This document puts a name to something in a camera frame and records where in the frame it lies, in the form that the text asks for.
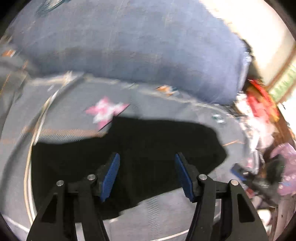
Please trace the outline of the black pants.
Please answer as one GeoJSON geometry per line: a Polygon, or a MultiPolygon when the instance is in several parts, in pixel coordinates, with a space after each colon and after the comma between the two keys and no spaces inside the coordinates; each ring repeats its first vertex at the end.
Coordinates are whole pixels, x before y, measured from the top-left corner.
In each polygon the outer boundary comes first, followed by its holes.
{"type": "Polygon", "coordinates": [[[120,167],[110,196],[96,207],[103,219],[118,217],[141,201],[180,188],[175,154],[209,174],[227,157],[215,131],[198,123],[114,117],[107,134],[63,144],[38,142],[32,149],[32,186],[40,208],[58,180],[79,181],[112,153],[120,167]]]}

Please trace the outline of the purple plastic bag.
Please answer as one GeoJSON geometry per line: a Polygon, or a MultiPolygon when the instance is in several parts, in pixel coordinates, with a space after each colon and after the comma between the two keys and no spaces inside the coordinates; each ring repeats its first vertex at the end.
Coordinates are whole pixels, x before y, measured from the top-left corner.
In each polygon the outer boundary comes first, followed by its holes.
{"type": "Polygon", "coordinates": [[[280,144],[270,154],[270,158],[276,156],[282,158],[284,164],[278,193],[281,196],[295,194],[295,149],[289,143],[280,144]]]}

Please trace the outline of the red and white clothes pile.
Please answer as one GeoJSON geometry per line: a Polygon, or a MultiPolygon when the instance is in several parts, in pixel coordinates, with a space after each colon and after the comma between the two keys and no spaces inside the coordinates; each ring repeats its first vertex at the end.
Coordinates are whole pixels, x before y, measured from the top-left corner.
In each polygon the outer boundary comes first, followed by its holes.
{"type": "Polygon", "coordinates": [[[234,109],[240,114],[240,126],[251,153],[269,148],[274,142],[275,124],[280,113],[264,86],[255,79],[248,79],[234,100],[234,109]]]}

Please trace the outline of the grey patterned bed sheet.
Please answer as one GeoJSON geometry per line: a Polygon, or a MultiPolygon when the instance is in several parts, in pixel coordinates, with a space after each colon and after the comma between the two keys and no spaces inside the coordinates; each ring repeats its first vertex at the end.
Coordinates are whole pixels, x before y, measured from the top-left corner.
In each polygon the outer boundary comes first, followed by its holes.
{"type": "Polygon", "coordinates": [[[25,240],[35,217],[31,181],[32,147],[37,142],[62,144],[102,137],[86,110],[108,97],[128,103],[123,116],[147,120],[201,123],[213,128],[227,151],[226,160],[210,173],[218,181],[234,178],[235,163],[259,170],[239,120],[218,104],[206,104],[180,91],[163,93],[153,85],[65,72],[37,77],[36,68],[20,55],[1,56],[1,213],[19,240],[25,240]]]}

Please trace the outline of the blue plaid pillow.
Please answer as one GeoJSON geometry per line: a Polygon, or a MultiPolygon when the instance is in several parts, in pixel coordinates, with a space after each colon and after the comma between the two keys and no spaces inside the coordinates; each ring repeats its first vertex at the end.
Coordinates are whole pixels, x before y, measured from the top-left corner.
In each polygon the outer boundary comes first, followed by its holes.
{"type": "Polygon", "coordinates": [[[30,1],[8,33],[43,74],[170,85],[219,104],[235,99],[251,60],[199,1],[30,1]]]}

